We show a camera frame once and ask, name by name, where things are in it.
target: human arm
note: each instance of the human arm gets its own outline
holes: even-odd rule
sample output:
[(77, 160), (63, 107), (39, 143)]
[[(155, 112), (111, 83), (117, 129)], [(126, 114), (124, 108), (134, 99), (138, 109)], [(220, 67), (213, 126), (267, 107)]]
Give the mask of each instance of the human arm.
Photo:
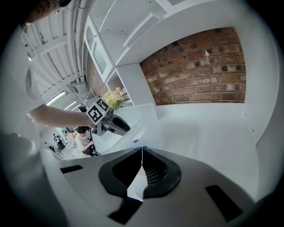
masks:
[(94, 127), (85, 113), (60, 110), (43, 104), (30, 112), (30, 115), (40, 124), (50, 127)]
[(82, 151), (87, 150), (89, 147), (91, 147), (94, 144), (93, 141), (91, 141), (90, 143), (88, 143), (86, 146), (83, 147)]

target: black rectangle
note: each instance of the black rectangle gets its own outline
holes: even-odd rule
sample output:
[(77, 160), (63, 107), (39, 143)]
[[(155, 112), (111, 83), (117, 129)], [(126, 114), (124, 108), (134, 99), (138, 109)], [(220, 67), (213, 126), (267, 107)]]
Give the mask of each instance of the black rectangle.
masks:
[(206, 187), (205, 190), (211, 196), (216, 206), (227, 222), (241, 215), (243, 211), (225, 194), (217, 185)]
[(101, 98), (97, 101), (97, 104), (98, 104), (104, 111), (107, 111), (108, 105), (107, 105)]
[(83, 169), (82, 166), (80, 165), (73, 165), (73, 166), (69, 166), (69, 167), (65, 167), (65, 168), (60, 168), (62, 173), (68, 173), (68, 172), (73, 172), (79, 169)]

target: person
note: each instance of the person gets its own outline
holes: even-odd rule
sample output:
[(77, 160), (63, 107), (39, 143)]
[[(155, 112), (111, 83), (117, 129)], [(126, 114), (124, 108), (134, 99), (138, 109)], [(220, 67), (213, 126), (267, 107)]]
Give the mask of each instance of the person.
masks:
[(55, 141), (62, 149), (64, 149), (64, 148), (65, 148), (65, 145), (63, 144), (61, 137), (60, 137), (60, 136), (56, 136), (55, 134), (53, 134), (53, 137), (54, 137), (54, 141)]
[(77, 135), (75, 137), (75, 142), (80, 150), (84, 154), (90, 155), (90, 156), (98, 156), (101, 155), (100, 153), (96, 152), (95, 149), (93, 149), (94, 142), (91, 139), (90, 132), (87, 132), (86, 128), (84, 126), (80, 126), (77, 128)]
[(70, 1), (39, 0), (14, 30), (0, 58), (0, 133), (17, 134), (30, 139), (38, 149), (41, 148), (39, 135), (28, 118), (28, 113), (38, 123), (50, 127), (94, 127), (85, 113), (60, 110), (45, 104), (31, 73), (29, 56), (21, 40), (27, 24), (58, 12), (60, 7), (67, 6)]

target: brick wall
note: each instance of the brick wall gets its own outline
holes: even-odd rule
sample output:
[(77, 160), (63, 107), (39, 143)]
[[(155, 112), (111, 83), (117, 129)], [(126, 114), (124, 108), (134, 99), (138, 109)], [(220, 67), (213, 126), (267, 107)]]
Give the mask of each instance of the brick wall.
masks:
[(245, 100), (245, 60), (233, 27), (182, 38), (140, 66), (157, 105)]
[(98, 96), (103, 96), (108, 91), (89, 54), (87, 59), (87, 84), (94, 94)]

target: white table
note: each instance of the white table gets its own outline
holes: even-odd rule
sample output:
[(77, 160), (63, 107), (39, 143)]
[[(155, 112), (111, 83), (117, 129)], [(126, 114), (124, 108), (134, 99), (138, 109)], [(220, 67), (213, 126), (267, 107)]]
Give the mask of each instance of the white table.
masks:
[(96, 150), (108, 154), (119, 150), (149, 146), (164, 149), (164, 140), (153, 104), (144, 104), (120, 108), (115, 112), (130, 126), (123, 137), (106, 132), (101, 137), (92, 134)]

